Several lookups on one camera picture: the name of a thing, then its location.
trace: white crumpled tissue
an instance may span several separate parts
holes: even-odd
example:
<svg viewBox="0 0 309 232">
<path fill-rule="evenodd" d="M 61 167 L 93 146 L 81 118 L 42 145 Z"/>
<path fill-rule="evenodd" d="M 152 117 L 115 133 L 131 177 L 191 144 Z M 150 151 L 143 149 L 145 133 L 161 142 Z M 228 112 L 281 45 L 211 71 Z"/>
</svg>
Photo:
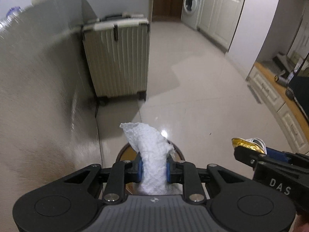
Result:
<svg viewBox="0 0 309 232">
<path fill-rule="evenodd" d="M 131 147 L 141 154 L 143 176 L 137 188 L 139 194 L 181 194 L 177 184 L 168 184 L 166 180 L 166 159 L 175 152 L 173 145 L 158 130 L 144 123 L 122 123 L 120 128 Z"/>
</svg>

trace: gray ribbed panel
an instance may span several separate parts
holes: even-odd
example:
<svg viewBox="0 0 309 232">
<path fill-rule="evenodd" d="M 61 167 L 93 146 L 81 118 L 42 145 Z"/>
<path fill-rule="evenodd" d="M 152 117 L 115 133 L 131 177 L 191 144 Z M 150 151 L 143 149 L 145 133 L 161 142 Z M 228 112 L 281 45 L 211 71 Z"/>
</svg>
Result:
<svg viewBox="0 0 309 232">
<path fill-rule="evenodd" d="M 85 52 L 98 97 L 133 95 L 147 89 L 147 25 L 85 32 Z"/>
<path fill-rule="evenodd" d="M 226 232 L 214 222 L 205 207 L 190 205 L 180 195 L 130 195 L 120 205 L 105 207 L 98 219 L 84 230 L 111 231 Z"/>
</svg>

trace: washing machine door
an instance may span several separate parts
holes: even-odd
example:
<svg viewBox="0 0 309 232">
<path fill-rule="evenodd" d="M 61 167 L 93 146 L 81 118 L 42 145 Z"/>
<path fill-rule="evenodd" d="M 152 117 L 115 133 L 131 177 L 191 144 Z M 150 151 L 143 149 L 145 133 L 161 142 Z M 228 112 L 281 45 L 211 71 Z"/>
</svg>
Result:
<svg viewBox="0 0 309 232">
<path fill-rule="evenodd" d="M 193 14 L 197 9 L 197 0 L 183 0 L 183 9 L 188 14 Z"/>
</svg>

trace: metal screw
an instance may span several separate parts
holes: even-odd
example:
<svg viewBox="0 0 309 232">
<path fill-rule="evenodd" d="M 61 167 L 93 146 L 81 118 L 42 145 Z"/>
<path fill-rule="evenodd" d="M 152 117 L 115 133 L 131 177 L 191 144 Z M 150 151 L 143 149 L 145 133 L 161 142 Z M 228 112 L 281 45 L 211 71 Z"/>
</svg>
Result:
<svg viewBox="0 0 309 232">
<path fill-rule="evenodd" d="M 205 197 L 202 194 L 192 194 L 189 196 L 189 199 L 194 202 L 200 202 L 203 201 Z"/>
<path fill-rule="evenodd" d="M 110 193 L 110 194 L 105 195 L 104 199 L 106 201 L 110 201 L 110 202 L 117 201 L 119 199 L 119 195 L 114 194 L 114 193 Z"/>
</svg>

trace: washing machine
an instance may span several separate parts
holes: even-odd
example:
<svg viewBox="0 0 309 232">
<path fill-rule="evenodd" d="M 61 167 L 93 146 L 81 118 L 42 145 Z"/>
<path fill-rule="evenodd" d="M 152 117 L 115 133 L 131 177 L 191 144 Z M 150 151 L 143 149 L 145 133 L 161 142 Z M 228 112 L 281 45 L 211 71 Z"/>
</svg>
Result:
<svg viewBox="0 0 309 232">
<path fill-rule="evenodd" d="M 183 0 L 181 21 L 196 30 L 204 0 Z"/>
</svg>

